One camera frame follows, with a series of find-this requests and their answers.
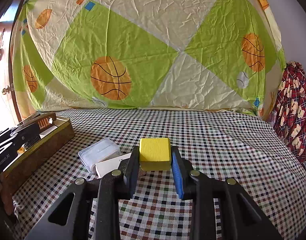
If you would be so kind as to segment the white gold carton box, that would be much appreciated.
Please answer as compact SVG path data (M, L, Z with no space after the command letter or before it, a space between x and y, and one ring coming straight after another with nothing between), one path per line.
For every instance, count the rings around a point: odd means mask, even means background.
M102 178L104 175L108 174L109 172L118 169L119 164L122 162L122 160L129 159L130 157L131 153L128 153L96 163L96 173L98 177Z

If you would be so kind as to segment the clear plastic case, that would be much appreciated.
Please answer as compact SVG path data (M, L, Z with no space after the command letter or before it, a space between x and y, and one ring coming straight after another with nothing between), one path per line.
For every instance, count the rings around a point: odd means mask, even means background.
M120 147L108 138L102 139L78 152L89 173L96 172L96 163L121 156Z

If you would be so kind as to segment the yellow cube block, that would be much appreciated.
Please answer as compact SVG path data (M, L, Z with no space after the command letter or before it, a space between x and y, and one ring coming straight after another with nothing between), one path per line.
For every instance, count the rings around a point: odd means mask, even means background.
M142 138L139 144L139 164L143 171L169 171L171 146L169 138Z

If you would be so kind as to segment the copper rectangular tin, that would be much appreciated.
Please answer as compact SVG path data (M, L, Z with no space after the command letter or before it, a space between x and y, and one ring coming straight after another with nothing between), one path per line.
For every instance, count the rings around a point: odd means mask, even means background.
M49 122L49 118L43 118L37 121L37 124L39 125L39 128L42 131L45 131L51 126L51 123Z

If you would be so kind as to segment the yellow face toy block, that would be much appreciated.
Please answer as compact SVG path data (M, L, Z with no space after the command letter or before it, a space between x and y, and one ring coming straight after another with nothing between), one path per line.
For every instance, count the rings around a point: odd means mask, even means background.
M21 147L17 152L18 154L23 154L26 151L24 147Z

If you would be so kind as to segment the white paper tray liner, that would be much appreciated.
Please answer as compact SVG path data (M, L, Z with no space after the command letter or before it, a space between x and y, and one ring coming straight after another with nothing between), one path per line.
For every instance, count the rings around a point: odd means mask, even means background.
M48 128L45 131L41 132L39 134L41 139L43 139L45 136L49 135L51 132L55 131L57 128L58 128L57 126L51 126L50 128Z

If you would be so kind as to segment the gold metal tin tray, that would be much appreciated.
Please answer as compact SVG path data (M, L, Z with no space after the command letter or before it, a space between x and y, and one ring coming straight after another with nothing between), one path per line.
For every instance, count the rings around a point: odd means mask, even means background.
M4 178L6 188L10 194L15 194L44 162L75 136L69 118L58 115L55 126L56 128L42 137L41 140L23 154L19 155L5 168Z

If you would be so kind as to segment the brass door knob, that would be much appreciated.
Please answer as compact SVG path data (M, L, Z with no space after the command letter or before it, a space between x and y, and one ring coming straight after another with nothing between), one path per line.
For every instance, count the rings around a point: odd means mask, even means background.
M6 94L9 94L9 93L11 93L11 92L13 92L13 91L14 91L14 88L13 88L13 87L7 86L6 88L3 88L3 89L2 89L1 93L2 93L3 95L6 95Z

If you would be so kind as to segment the checkered tablecloth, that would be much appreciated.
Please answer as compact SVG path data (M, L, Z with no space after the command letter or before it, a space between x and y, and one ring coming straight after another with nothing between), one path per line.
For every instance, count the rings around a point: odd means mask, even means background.
M306 227L306 171L266 122L233 112L69 109L75 137L14 194L15 239L24 239L77 178L92 180L78 153L108 138L130 153L141 138L166 137L210 178L235 178L284 239Z

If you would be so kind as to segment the red plaid bear fabric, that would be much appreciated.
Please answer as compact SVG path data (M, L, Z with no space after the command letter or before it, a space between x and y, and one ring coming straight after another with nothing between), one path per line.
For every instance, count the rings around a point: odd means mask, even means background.
M306 75L300 63L287 63L268 121L298 161L306 161Z

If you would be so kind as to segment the wooden door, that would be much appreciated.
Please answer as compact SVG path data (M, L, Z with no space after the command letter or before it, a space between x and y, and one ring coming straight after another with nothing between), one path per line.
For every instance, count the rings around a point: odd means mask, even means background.
M25 0L0 0L0 131L22 119L15 92L3 95L3 88L13 87L11 37Z

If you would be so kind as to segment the green basketball bedsheet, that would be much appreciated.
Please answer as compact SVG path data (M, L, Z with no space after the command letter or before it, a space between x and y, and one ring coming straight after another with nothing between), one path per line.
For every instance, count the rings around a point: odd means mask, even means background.
M267 0L28 0L11 53L22 118L171 108L266 119L285 64Z

